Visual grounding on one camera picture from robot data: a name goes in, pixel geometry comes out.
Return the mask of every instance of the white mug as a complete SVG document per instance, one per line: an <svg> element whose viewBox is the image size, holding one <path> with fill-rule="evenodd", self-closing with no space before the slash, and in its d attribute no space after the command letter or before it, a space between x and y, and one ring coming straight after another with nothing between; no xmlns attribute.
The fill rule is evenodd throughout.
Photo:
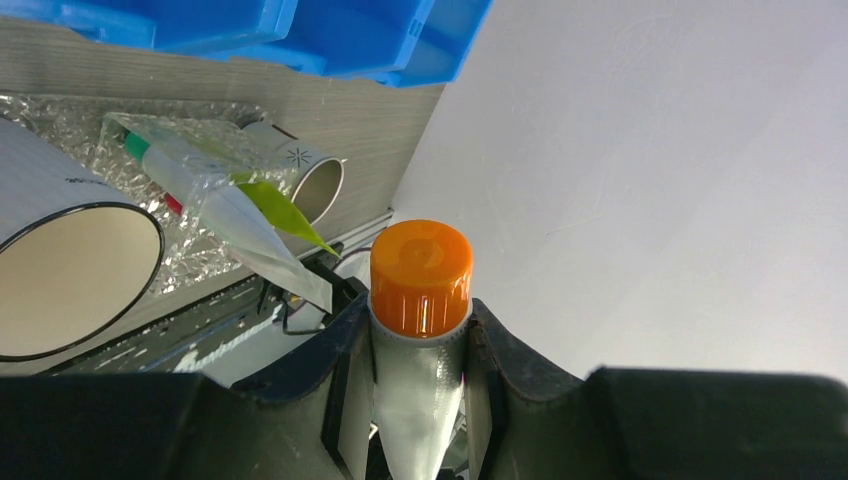
<svg viewBox="0 0 848 480"><path fill-rule="evenodd" d="M283 167L297 171L291 201L310 224L315 224L333 206L344 182L344 163L314 146L298 140L266 122L244 127L257 143Z"/></svg>
<svg viewBox="0 0 848 480"><path fill-rule="evenodd" d="M0 118L0 361L51 355L111 325L163 251L147 211Z"/></svg>

